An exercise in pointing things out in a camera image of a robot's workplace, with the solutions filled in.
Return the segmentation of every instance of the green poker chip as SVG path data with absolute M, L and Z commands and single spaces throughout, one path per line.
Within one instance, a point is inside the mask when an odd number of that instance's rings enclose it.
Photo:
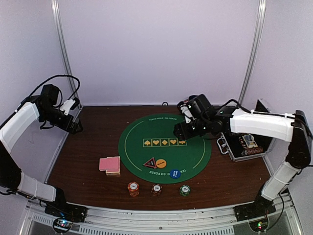
M 190 194 L 190 191 L 191 191 L 191 189 L 190 189 L 190 187 L 189 187 L 188 185 L 183 185 L 183 186 L 181 186 L 180 189 L 179 189 L 179 193 L 180 193 L 180 195 L 183 196 L 183 197 L 189 195 L 189 194 Z

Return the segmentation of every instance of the stack of cards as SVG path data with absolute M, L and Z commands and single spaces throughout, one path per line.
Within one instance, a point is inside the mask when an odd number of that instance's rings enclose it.
M 105 171 L 106 175 L 119 175 L 120 161 L 121 158 L 119 156 L 100 158 L 99 170 Z

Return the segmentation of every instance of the robotic arm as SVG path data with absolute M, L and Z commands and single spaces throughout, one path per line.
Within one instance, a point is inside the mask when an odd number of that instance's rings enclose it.
M 261 187 L 255 201 L 235 207 L 238 221 L 273 211 L 274 198 L 311 162 L 312 134 L 302 111 L 297 110 L 295 114 L 271 114 L 226 105 L 216 110 L 203 94 L 180 102 L 178 108 L 185 116 L 185 122 L 174 128 L 174 135 L 179 140 L 224 132 L 257 134 L 290 142 L 286 159 Z
M 24 174 L 10 156 L 19 137 L 35 121 L 48 121 L 71 134 L 83 130 L 79 119 L 69 115 L 79 104 L 77 98 L 69 99 L 56 106 L 59 88 L 51 84 L 44 85 L 40 95 L 28 96 L 17 110 L 0 126 L 0 186 L 8 188 L 10 195 L 17 193 L 28 199 L 39 199 L 46 203 L 45 212 L 73 222 L 83 222 L 87 209 L 68 204 L 60 188 L 39 182 Z

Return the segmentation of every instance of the oval green mat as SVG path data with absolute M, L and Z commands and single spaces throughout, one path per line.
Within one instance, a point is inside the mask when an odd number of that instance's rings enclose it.
M 119 140 L 119 154 L 126 168 L 137 177 L 159 184 L 174 184 L 199 174 L 211 157 L 211 141 L 195 137 L 178 141 L 173 134 L 174 125 L 183 117 L 157 114 L 142 117 L 130 124 Z M 154 158 L 164 159 L 165 168 L 149 168 L 144 164 Z M 178 179 L 170 177 L 172 169 L 180 170 Z

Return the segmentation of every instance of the poker chip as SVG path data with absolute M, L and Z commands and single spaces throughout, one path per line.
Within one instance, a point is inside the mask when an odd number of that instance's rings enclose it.
M 179 193 L 180 193 L 180 195 L 183 196 L 183 197 L 189 195 L 189 194 L 190 194 L 190 191 L 191 191 L 191 189 L 190 189 L 190 187 L 189 187 L 188 185 L 183 185 L 183 186 L 181 186 L 180 189 L 179 189 Z
M 171 170 L 170 171 L 170 176 L 173 179 L 178 179 L 180 177 L 181 173 L 179 170 Z
M 151 194 L 152 196 L 159 196 L 162 193 L 162 186 L 159 184 L 152 185 Z
M 139 195 L 139 184 L 137 182 L 130 182 L 127 188 L 131 197 L 136 197 Z
M 164 160 L 164 159 L 159 159 L 159 160 L 157 160 L 157 162 L 156 162 L 156 166 L 158 167 L 158 168 L 165 168 L 166 167 L 166 161 Z

